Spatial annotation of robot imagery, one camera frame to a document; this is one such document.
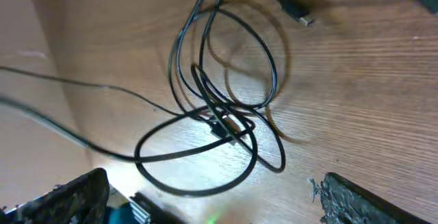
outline wooden table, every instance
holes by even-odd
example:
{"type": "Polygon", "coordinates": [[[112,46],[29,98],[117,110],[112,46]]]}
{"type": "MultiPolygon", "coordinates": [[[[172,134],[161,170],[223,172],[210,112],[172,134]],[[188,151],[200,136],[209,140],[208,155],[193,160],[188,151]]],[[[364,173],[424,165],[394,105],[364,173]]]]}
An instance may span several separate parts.
{"type": "MultiPolygon", "coordinates": [[[[301,0],[317,22],[303,28],[274,0],[227,0],[255,27],[276,60],[279,95],[268,114],[283,134],[286,170],[260,165],[238,187],[203,198],[156,189],[132,164],[92,154],[125,195],[140,190],[189,223],[318,223],[307,178],[330,171],[418,215],[438,222],[438,20],[415,0],[301,0]]],[[[167,57],[195,0],[35,0],[60,75],[116,84],[177,109],[166,79],[167,57]]],[[[205,20],[183,46],[184,73],[196,61],[205,20]]],[[[218,16],[206,53],[213,81],[242,101],[263,99],[269,68],[256,42],[218,16]]],[[[131,97],[65,86],[80,132],[132,154],[137,140],[170,118],[131,97]]],[[[202,101],[188,95],[195,105],[202,101]]],[[[258,126],[262,156],[277,147],[258,126]]],[[[188,149],[215,138],[184,121],[147,142],[144,155],[188,149]]],[[[217,186],[238,175],[249,156],[225,145],[205,154],[146,167],[172,186],[217,186]]]]}

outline wooden surface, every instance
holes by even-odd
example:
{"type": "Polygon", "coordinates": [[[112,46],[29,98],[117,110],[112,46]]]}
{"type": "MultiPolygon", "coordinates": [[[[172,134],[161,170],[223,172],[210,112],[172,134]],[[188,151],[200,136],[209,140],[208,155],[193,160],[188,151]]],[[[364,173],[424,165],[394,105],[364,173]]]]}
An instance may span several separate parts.
{"type": "MultiPolygon", "coordinates": [[[[35,0],[60,75],[116,84],[177,109],[166,80],[167,57],[195,0],[35,0]]],[[[132,164],[93,154],[125,195],[141,190],[190,223],[318,223],[307,178],[339,173],[397,206],[438,222],[438,19],[414,0],[302,0],[317,23],[303,28],[274,0],[227,0],[255,27],[276,60],[281,91],[267,110],[283,133],[284,173],[260,165],[238,187],[198,199],[174,197],[143,179],[132,164]]],[[[189,73],[204,21],[183,46],[189,73]]],[[[218,16],[206,71],[242,101],[263,98],[269,69],[263,52],[233,22],[218,16]]],[[[106,90],[65,86],[82,133],[110,149],[133,153],[137,139],[170,118],[106,90]]],[[[189,96],[195,105],[202,102],[189,96]]],[[[261,155],[279,163],[277,148],[257,127],[261,155]]],[[[204,145],[205,125],[184,121],[147,142],[144,155],[204,145]]],[[[209,188],[248,163],[225,145],[191,158],[148,164],[172,186],[209,188]]]]}

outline metal connector tip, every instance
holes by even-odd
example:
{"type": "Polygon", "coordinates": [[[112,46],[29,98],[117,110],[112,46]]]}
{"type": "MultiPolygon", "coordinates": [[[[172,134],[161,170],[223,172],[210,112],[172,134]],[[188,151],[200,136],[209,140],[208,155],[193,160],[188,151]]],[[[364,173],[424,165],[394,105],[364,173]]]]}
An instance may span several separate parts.
{"type": "Polygon", "coordinates": [[[311,25],[313,22],[315,22],[315,20],[313,18],[311,18],[310,16],[302,16],[299,19],[299,22],[304,25],[304,27],[307,27],[309,25],[311,25]]]}

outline tangled cable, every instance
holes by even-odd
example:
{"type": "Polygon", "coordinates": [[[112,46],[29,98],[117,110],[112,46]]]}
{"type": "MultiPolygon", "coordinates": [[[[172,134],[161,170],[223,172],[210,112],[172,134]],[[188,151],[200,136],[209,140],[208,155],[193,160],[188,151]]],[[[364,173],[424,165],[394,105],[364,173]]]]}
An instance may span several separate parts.
{"type": "Polygon", "coordinates": [[[274,128],[274,125],[271,124],[271,122],[258,110],[266,107],[273,99],[276,94],[277,86],[278,86],[278,79],[277,79],[277,73],[275,68],[275,63],[272,58],[272,55],[266,46],[266,44],[263,42],[263,40],[260,38],[260,36],[247,24],[245,23],[241,18],[236,16],[235,14],[226,11],[220,6],[222,5],[223,0],[217,0],[216,4],[213,8],[207,9],[207,10],[201,10],[202,4],[204,0],[197,0],[196,4],[192,10],[192,12],[189,15],[189,18],[187,22],[185,23],[182,30],[179,32],[173,46],[170,52],[169,56],[169,62],[168,62],[168,81],[170,84],[170,89],[172,91],[172,95],[175,98],[175,101],[177,102],[177,105],[179,106],[179,109],[182,111],[182,114],[170,111],[156,103],[153,103],[152,101],[148,100],[147,98],[143,97],[142,95],[139,95],[138,93],[127,90],[126,88],[122,88],[119,86],[112,86],[112,85],[103,85],[103,84],[91,84],[71,79],[64,79],[60,77],[52,77],[48,75],[41,75],[38,73],[32,73],[28,71],[23,71],[19,69],[14,69],[6,66],[0,66],[0,70],[8,71],[11,73],[18,73],[21,75],[26,75],[30,77],[37,77],[40,79],[46,79],[56,82],[62,82],[64,84],[73,84],[77,86],[85,86],[85,87],[94,87],[94,88],[106,88],[110,90],[117,90],[124,92],[128,95],[132,95],[134,97],[137,97],[156,108],[163,110],[171,115],[174,115],[175,117],[173,119],[170,119],[157,127],[154,127],[151,131],[143,135],[141,139],[138,141],[135,150],[134,155],[122,155],[119,153],[115,153],[113,151],[110,151],[108,149],[102,148],[95,143],[89,141],[87,138],[84,138],[83,136],[75,133],[71,129],[63,126],[62,124],[58,123],[57,121],[53,120],[52,118],[44,115],[43,113],[35,110],[34,108],[29,107],[28,105],[25,105],[23,103],[20,103],[19,101],[13,100],[6,96],[0,96],[0,104],[9,106],[11,108],[16,108],[19,110],[22,110],[24,113],[32,116],[37,121],[41,122],[43,125],[46,125],[50,127],[51,129],[54,129],[55,131],[58,131],[65,137],[69,138],[73,142],[79,143],[81,146],[85,146],[97,153],[102,153],[104,155],[107,155],[111,158],[121,160],[123,162],[130,162],[135,163],[137,170],[148,180],[150,183],[158,187],[160,190],[163,190],[165,192],[169,192],[174,195],[181,195],[181,196],[193,196],[193,197],[202,197],[202,196],[208,196],[208,195],[214,195],[221,192],[224,192],[226,190],[229,190],[241,182],[243,182],[251,173],[251,171],[254,169],[254,166],[256,162],[261,163],[263,166],[265,166],[267,169],[275,172],[280,173],[285,168],[285,152],[283,145],[281,143],[281,139],[279,138],[279,134],[274,128]],[[230,100],[227,98],[224,94],[222,94],[210,81],[207,74],[203,70],[203,53],[204,53],[204,47],[205,42],[209,37],[209,33],[211,31],[211,25],[215,19],[215,16],[217,13],[221,13],[228,18],[234,20],[238,25],[242,26],[250,35],[254,37],[254,39],[261,45],[262,49],[265,51],[270,69],[272,74],[272,85],[270,88],[270,92],[266,99],[258,104],[244,104],[239,103],[233,100],[230,100]],[[183,43],[183,39],[185,35],[187,34],[187,31],[194,22],[196,22],[201,16],[209,14],[209,18],[207,21],[207,24],[205,26],[202,38],[201,38],[201,47],[199,52],[199,59],[198,64],[192,64],[190,67],[190,72],[193,77],[194,83],[196,84],[196,89],[194,87],[191,87],[186,79],[183,76],[182,70],[181,70],[181,45],[183,43]],[[174,67],[176,67],[177,71],[177,77],[181,80],[183,85],[196,97],[202,99],[205,102],[205,106],[196,108],[193,110],[186,110],[183,107],[182,102],[179,100],[177,93],[175,91],[174,83],[172,80],[172,76],[174,73],[174,67]],[[209,113],[211,113],[210,117],[205,118],[205,111],[209,110],[209,113]],[[264,160],[260,155],[258,155],[258,146],[257,146],[257,138],[255,137],[253,131],[255,129],[255,123],[248,119],[246,116],[247,114],[252,114],[253,116],[261,119],[272,131],[274,138],[276,140],[276,143],[279,148],[280,158],[281,158],[281,164],[279,167],[272,166],[269,162],[264,160]],[[234,116],[244,127],[242,131],[236,131],[233,129],[224,119],[226,116],[234,116]],[[151,156],[141,156],[140,151],[145,144],[145,142],[153,136],[156,132],[159,130],[172,125],[173,123],[176,123],[177,121],[180,121],[182,119],[194,119],[198,122],[202,122],[207,124],[210,127],[214,127],[215,125],[219,125],[221,129],[223,129],[227,135],[224,136],[224,138],[217,140],[216,142],[209,143],[208,145],[204,145],[202,147],[197,147],[194,149],[188,149],[185,151],[179,151],[174,153],[167,153],[162,155],[151,155],[151,156]],[[251,142],[251,146],[247,145],[243,140],[242,137],[247,135],[249,137],[249,140],[251,142]],[[159,162],[164,160],[173,160],[176,158],[182,158],[189,155],[195,155],[198,153],[202,153],[205,151],[209,151],[210,149],[214,149],[216,147],[219,147],[220,145],[224,145],[231,141],[237,141],[237,143],[243,148],[249,152],[250,154],[250,162],[248,166],[244,169],[244,171],[235,179],[231,180],[229,183],[223,184],[221,186],[205,189],[205,190],[183,190],[174,188],[172,186],[166,185],[165,183],[159,181],[155,177],[153,177],[143,166],[144,163],[150,163],[150,162],[159,162]]]}

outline cable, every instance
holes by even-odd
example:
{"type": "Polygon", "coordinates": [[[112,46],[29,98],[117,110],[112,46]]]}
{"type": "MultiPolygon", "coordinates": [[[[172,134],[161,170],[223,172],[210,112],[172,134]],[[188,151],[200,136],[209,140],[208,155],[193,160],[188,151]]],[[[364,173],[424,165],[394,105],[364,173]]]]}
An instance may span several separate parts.
{"type": "MultiPolygon", "coordinates": [[[[89,141],[87,138],[84,138],[80,134],[75,133],[71,129],[63,126],[62,124],[58,123],[56,120],[50,118],[47,115],[44,115],[43,113],[37,111],[36,109],[29,107],[28,105],[25,105],[24,103],[21,103],[19,101],[13,100],[9,97],[0,95],[0,105],[6,105],[10,108],[18,109],[24,112],[25,114],[29,115],[33,119],[37,120],[38,122],[42,123],[43,125],[47,126],[50,129],[53,129],[54,131],[60,133],[61,135],[67,137],[67,139],[77,143],[78,145],[84,146],[86,148],[89,148],[97,153],[102,153],[103,155],[109,156],[116,160],[121,160],[123,162],[130,162],[135,163],[137,170],[147,179],[150,181],[150,183],[154,184],[159,189],[169,192],[174,195],[181,195],[181,196],[193,196],[193,197],[202,197],[202,196],[208,196],[208,195],[214,195],[221,192],[224,192],[226,190],[229,190],[241,182],[243,182],[251,173],[251,171],[254,169],[256,162],[259,162],[263,166],[265,166],[267,169],[269,169],[272,172],[280,173],[285,168],[285,151],[283,148],[283,144],[281,142],[281,139],[279,138],[279,133],[275,130],[274,125],[258,110],[266,107],[275,97],[277,88],[278,88],[278,77],[277,72],[275,68],[274,59],[269,51],[269,48],[266,46],[264,41],[261,39],[261,37],[256,33],[256,31],[247,23],[245,23],[240,17],[237,15],[224,10],[220,8],[222,5],[222,2],[224,0],[216,0],[216,3],[214,7],[201,10],[201,7],[203,5],[204,0],[197,0],[195,3],[195,6],[193,7],[193,10],[191,11],[189,18],[185,22],[185,25],[181,29],[181,31],[178,33],[177,38],[175,39],[175,42],[172,46],[172,49],[170,50],[170,56],[168,60],[168,81],[170,85],[170,90],[172,92],[172,95],[175,99],[175,102],[177,103],[179,109],[182,111],[182,114],[179,114],[177,112],[173,112],[171,110],[168,110],[149,99],[143,97],[142,95],[132,91],[128,90],[126,88],[122,88],[119,86],[113,86],[113,85],[106,85],[106,84],[92,84],[92,83],[86,83],[71,79],[64,79],[60,77],[53,77],[48,75],[42,75],[38,73],[32,73],[28,71],[23,71],[19,69],[14,69],[6,66],[0,66],[0,71],[7,71],[10,73],[16,73],[20,75],[25,75],[28,77],[35,77],[38,79],[45,79],[55,82],[61,82],[63,84],[70,84],[70,85],[76,85],[76,86],[84,86],[84,87],[91,87],[91,88],[104,88],[104,89],[110,89],[110,90],[116,90],[121,91],[125,94],[132,95],[136,98],[141,99],[142,101],[147,102],[148,104],[151,104],[155,106],[156,108],[167,112],[173,116],[174,118],[163,122],[162,124],[154,127],[151,131],[147,132],[141,139],[138,141],[135,150],[134,155],[123,155],[119,154],[113,151],[110,151],[108,149],[105,149],[103,147],[98,146],[97,144],[93,143],[92,141],[89,141]],[[203,70],[203,54],[204,54],[204,48],[205,48],[205,42],[209,38],[209,33],[211,31],[211,25],[213,24],[213,21],[217,15],[217,13],[220,13],[222,15],[227,16],[228,18],[235,21],[238,25],[242,26],[260,45],[263,51],[266,54],[266,57],[268,59],[268,63],[270,65],[271,70],[271,87],[268,96],[264,101],[261,103],[256,104],[245,104],[236,102],[233,100],[230,100],[227,98],[224,94],[222,94],[216,86],[210,81],[207,74],[203,70]],[[185,35],[187,34],[187,31],[189,27],[195,23],[200,17],[205,16],[209,14],[209,18],[207,21],[207,24],[204,28],[203,36],[201,39],[201,47],[200,47],[200,53],[199,53],[199,59],[198,64],[192,64],[190,67],[190,73],[194,80],[195,86],[190,86],[185,77],[183,76],[182,69],[181,69],[181,46],[184,40],[185,35]],[[195,95],[196,97],[202,99],[205,102],[205,106],[200,108],[195,108],[193,110],[186,110],[183,106],[183,103],[179,100],[177,96],[177,92],[175,90],[174,82],[173,82],[173,73],[174,68],[177,72],[177,77],[181,80],[182,84],[195,95]],[[205,111],[209,110],[209,113],[211,113],[210,117],[205,118],[206,114],[205,111]],[[258,140],[255,137],[253,131],[255,129],[255,123],[246,118],[247,114],[252,114],[254,117],[257,117],[258,119],[261,119],[263,123],[270,129],[272,134],[274,135],[274,138],[276,140],[276,143],[279,148],[279,155],[281,159],[281,163],[279,167],[272,166],[268,161],[264,160],[260,155],[258,155],[258,140]],[[244,127],[242,131],[236,130],[224,117],[227,116],[234,116],[240,124],[244,127]],[[220,135],[221,139],[217,140],[216,142],[209,143],[208,145],[204,145],[202,147],[197,147],[194,149],[188,149],[185,151],[179,151],[175,153],[167,153],[162,155],[152,155],[152,156],[141,156],[140,151],[142,149],[142,146],[144,143],[153,136],[156,132],[160,131],[161,129],[172,125],[175,122],[181,121],[182,119],[194,119],[195,121],[205,123],[206,125],[212,127],[212,131],[218,131],[218,134],[220,135]],[[246,144],[243,140],[243,136],[248,136],[251,146],[246,144]],[[250,162],[244,169],[244,171],[235,179],[231,180],[229,183],[226,183],[224,185],[210,188],[206,190],[184,190],[184,189],[178,189],[174,188],[172,186],[166,185],[163,182],[160,182],[158,179],[154,178],[143,166],[144,163],[151,163],[151,162],[159,162],[164,160],[173,160],[176,158],[182,158],[190,155],[195,155],[198,153],[202,153],[205,151],[209,151],[210,149],[214,149],[216,147],[219,147],[220,145],[224,145],[231,141],[237,141],[239,145],[241,145],[249,154],[250,154],[250,162]]],[[[298,6],[291,5],[290,0],[278,0],[282,8],[285,10],[286,13],[288,13],[292,18],[296,21],[302,21],[301,17],[296,17],[295,15],[303,15],[307,16],[308,12],[303,12],[299,9],[298,6]]]]}

